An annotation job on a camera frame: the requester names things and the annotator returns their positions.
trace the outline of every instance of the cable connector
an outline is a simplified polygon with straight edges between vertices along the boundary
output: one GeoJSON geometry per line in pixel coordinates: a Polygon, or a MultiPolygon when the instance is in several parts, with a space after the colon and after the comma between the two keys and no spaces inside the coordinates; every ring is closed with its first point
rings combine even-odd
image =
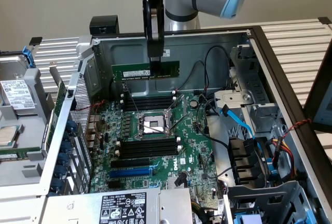
{"type": "Polygon", "coordinates": [[[224,107],[222,108],[222,112],[224,114],[225,117],[228,117],[227,112],[229,111],[229,107],[227,106],[227,104],[224,105],[224,107]]]}
{"type": "Polygon", "coordinates": [[[279,161],[279,156],[280,156],[280,145],[281,145],[282,139],[283,138],[279,136],[278,141],[275,146],[274,156],[273,156],[273,160],[272,160],[272,165],[274,168],[277,168],[277,166],[278,166],[278,161],[279,161]]]}

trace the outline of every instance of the motherboard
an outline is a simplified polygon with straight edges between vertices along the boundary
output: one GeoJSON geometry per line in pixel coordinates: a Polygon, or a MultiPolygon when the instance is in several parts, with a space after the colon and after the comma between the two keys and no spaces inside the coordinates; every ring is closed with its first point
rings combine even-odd
{"type": "Polygon", "coordinates": [[[178,97],[181,100],[169,111],[123,111],[120,102],[101,105],[95,113],[101,118],[99,127],[97,124],[94,126],[99,128],[101,137],[93,146],[94,170],[90,193],[188,187],[192,201],[204,207],[218,205],[215,194],[217,181],[206,175],[216,174],[214,159],[208,159],[212,152],[211,141],[197,129],[197,125],[201,129],[205,126],[202,109],[198,112],[196,123],[199,98],[189,93],[178,97]],[[157,146],[161,146],[161,149],[154,150],[157,146]],[[134,159],[145,167],[133,169],[123,165],[123,168],[116,168],[123,161],[132,161],[128,159],[134,159]],[[136,172],[141,174],[140,168],[148,168],[147,173],[136,176],[136,172]]]}

